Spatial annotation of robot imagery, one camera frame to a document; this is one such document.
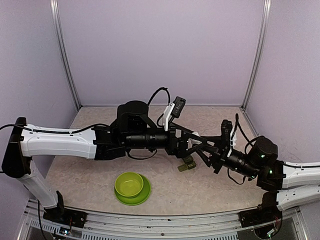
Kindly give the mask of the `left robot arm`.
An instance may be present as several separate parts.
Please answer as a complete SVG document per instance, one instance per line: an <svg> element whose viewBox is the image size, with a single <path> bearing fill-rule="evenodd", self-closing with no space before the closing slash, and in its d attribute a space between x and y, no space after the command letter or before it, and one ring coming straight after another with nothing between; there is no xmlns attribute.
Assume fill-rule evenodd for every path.
<svg viewBox="0 0 320 240"><path fill-rule="evenodd" d="M96 161L108 161L127 156L132 149L155 151L184 158L202 149L207 141L191 130L170 122L178 118L184 101L177 98L163 114L164 123L157 126L149 118L149 106L139 100L129 101L117 108L116 119L110 124L96 123L82 129L43 128L27 124L20 117L12 132L2 161L2 171L18 179L39 200L44 209L63 223L70 218L63 197L53 191L38 174L34 156L72 156Z"/></svg>

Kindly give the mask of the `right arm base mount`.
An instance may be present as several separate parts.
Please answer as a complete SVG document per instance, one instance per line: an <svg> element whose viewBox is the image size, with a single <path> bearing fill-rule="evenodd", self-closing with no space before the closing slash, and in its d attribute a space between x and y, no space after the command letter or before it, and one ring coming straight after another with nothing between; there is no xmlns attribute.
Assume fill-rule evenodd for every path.
<svg viewBox="0 0 320 240"><path fill-rule="evenodd" d="M281 219L283 214L277 207L255 208L238 213L242 228L265 224Z"/></svg>

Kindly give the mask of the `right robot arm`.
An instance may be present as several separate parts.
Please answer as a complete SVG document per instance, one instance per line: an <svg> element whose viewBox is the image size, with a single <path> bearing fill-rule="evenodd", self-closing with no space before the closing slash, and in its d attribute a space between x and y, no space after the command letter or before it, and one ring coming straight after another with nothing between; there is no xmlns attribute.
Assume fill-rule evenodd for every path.
<svg viewBox="0 0 320 240"><path fill-rule="evenodd" d="M183 156L192 152L218 174L222 167L234 171L244 180L256 180L256 185L265 191L262 204L256 210L256 218L266 222L276 209L284 211L320 199L320 164L293 163L278 159L278 146L264 136L249 140L244 152L234 148L238 124L229 120L221 123L219 136L200 136L176 123L171 125L181 131L181 140L192 147L178 146Z"/></svg>

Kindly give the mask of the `white pill bottle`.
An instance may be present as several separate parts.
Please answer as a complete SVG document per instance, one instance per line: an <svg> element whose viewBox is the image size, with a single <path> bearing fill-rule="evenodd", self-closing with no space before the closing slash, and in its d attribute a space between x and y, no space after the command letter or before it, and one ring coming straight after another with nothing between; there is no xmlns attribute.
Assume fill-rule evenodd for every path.
<svg viewBox="0 0 320 240"><path fill-rule="evenodd" d="M196 135L196 136L198 136L198 137L200 136L197 131L194 131L192 134L193 134L193 135ZM200 140L190 139L190 143L191 143L191 145L193 146L193 145L200 145L202 142L201 142Z"/></svg>

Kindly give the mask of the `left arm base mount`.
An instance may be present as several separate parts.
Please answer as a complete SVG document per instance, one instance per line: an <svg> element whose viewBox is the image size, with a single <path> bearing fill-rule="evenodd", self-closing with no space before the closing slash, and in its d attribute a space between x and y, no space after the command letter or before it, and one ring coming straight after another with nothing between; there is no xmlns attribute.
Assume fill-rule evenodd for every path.
<svg viewBox="0 0 320 240"><path fill-rule="evenodd" d="M68 208L50 208L44 210L43 218L55 223L83 229L87 219L87 215L88 214L84 211L78 211Z"/></svg>

